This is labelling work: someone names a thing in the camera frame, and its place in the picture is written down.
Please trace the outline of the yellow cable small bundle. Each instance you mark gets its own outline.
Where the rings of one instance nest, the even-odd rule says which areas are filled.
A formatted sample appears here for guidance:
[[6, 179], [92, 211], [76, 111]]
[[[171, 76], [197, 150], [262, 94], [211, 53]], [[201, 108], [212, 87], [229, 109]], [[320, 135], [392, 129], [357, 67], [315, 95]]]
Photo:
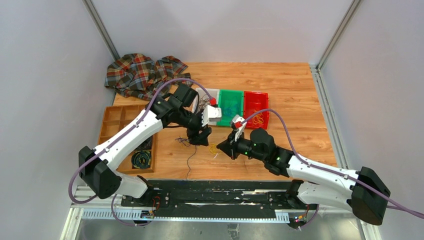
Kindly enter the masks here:
[[220, 154], [217, 148], [217, 144], [215, 143], [212, 143], [208, 146], [208, 151], [211, 155], [213, 155], [214, 159]]

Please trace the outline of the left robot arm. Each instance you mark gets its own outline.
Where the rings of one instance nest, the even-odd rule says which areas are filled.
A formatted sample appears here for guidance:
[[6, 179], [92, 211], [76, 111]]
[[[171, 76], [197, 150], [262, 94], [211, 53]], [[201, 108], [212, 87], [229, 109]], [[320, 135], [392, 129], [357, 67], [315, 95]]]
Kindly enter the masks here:
[[153, 201], [153, 186], [142, 176], [118, 172], [123, 160], [147, 139], [169, 124], [186, 128], [188, 142], [195, 146], [208, 146], [212, 129], [210, 122], [220, 121], [222, 111], [214, 97], [200, 112], [187, 108], [198, 97], [198, 92], [180, 84], [174, 93], [154, 96], [140, 114], [127, 126], [95, 148], [83, 147], [78, 153], [79, 168], [72, 178], [79, 176], [100, 199], [115, 194], [133, 197], [140, 206]]

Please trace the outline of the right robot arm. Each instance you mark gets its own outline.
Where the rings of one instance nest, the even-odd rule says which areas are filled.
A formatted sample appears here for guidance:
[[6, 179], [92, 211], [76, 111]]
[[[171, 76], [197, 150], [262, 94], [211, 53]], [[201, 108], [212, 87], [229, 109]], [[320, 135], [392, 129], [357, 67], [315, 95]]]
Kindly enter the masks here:
[[303, 204], [332, 206], [351, 211], [368, 224], [383, 223], [391, 192], [369, 167], [357, 171], [307, 160], [276, 145], [274, 137], [262, 128], [253, 130], [249, 139], [234, 130], [217, 148], [233, 160], [244, 155], [262, 161], [276, 176], [292, 177], [285, 195], [291, 208]]

